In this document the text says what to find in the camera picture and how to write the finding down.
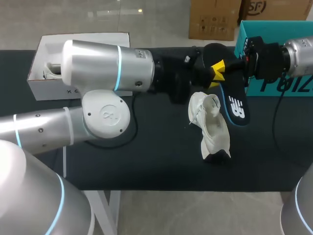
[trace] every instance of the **screw hole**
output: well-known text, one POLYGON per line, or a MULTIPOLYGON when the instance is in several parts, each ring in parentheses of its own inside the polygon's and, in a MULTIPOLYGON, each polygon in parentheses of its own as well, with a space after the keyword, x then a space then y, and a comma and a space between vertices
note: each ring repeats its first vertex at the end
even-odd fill
POLYGON ((142 81, 135 82, 135 86, 140 87, 142 85, 142 81))

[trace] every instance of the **black table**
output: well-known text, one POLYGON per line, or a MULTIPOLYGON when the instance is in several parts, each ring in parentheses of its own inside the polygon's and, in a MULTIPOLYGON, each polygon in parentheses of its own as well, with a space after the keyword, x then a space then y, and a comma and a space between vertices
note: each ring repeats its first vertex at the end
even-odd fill
MULTIPOLYGON (((184 57, 190 48, 154 48, 184 57)), ((27 82, 34 51, 0 51, 0 115, 62 108, 68 100, 36 101, 27 82)), ((219 88, 212 90, 220 96, 219 88)), ((130 106, 132 98, 125 101, 130 106)), ((285 97, 276 120, 279 152, 271 122, 277 97, 249 97, 249 126, 228 124, 229 165, 205 163, 201 129, 189 125, 186 105, 171 104, 165 94, 140 94, 135 102, 139 123, 136 139, 119 149, 101 150, 86 143, 67 147, 67 180, 82 190, 288 191, 313 161, 313 98, 285 97)), ((76 100, 71 106, 80 105, 76 100)), ((134 120, 122 136, 98 144, 114 146, 134 134, 134 120)), ((62 175, 62 151, 37 156, 62 175)))

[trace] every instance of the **black insole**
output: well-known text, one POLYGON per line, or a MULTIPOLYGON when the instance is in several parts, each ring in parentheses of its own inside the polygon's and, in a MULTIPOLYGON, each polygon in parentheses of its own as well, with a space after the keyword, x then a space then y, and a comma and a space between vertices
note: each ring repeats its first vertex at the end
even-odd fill
MULTIPOLYGON (((203 48, 203 64, 205 68, 218 63, 221 60, 227 62, 236 60, 236 56, 226 46, 219 43, 211 43, 203 48)), ((243 72, 234 71, 224 74, 225 81, 221 83, 223 102, 226 114, 234 125, 245 126, 250 122, 250 112, 247 105, 243 72)))

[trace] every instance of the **white box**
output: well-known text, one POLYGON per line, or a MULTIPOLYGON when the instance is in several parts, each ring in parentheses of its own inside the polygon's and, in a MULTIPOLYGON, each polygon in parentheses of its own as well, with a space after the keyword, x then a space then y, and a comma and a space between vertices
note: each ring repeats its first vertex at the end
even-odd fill
MULTIPOLYGON (((75 33, 42 36, 27 78, 36 100, 80 98, 77 89, 65 85, 62 79, 45 79, 44 76, 45 63, 61 64, 63 44, 70 39, 130 47, 128 33, 75 33)), ((116 94, 129 96, 132 92, 116 91, 116 94)))

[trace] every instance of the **shoe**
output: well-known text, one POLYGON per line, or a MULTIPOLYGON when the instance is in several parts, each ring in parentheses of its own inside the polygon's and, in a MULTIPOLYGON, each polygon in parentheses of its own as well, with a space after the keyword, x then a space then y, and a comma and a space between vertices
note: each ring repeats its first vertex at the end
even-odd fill
POLYGON ((45 63, 43 78, 47 79, 47 80, 62 79, 61 78, 61 65, 60 64, 45 63))
POLYGON ((190 123, 202 129, 201 153, 204 160, 220 163, 230 159, 230 137, 215 94, 194 93, 189 101, 190 123))

